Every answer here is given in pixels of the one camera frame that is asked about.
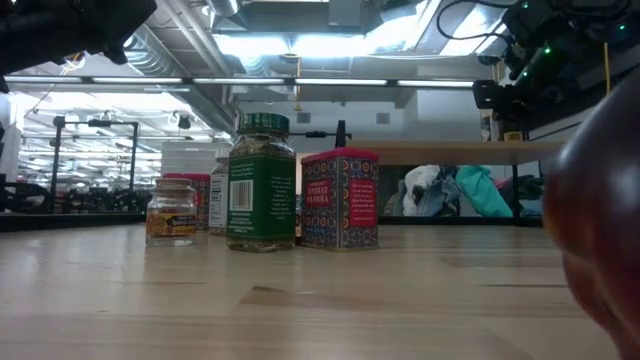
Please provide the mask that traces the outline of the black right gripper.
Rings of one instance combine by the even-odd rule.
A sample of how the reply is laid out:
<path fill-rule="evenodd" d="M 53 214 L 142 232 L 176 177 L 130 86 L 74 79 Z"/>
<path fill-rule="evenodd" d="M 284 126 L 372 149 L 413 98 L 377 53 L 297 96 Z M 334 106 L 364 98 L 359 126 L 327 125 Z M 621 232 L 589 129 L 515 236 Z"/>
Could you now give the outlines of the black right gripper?
<path fill-rule="evenodd" d="M 519 73 L 510 73 L 511 83 L 500 85 L 495 80 L 477 80 L 472 84 L 472 94 L 479 110 L 498 112 L 518 112 L 533 104 L 537 98 L 532 76 L 525 69 Z"/>

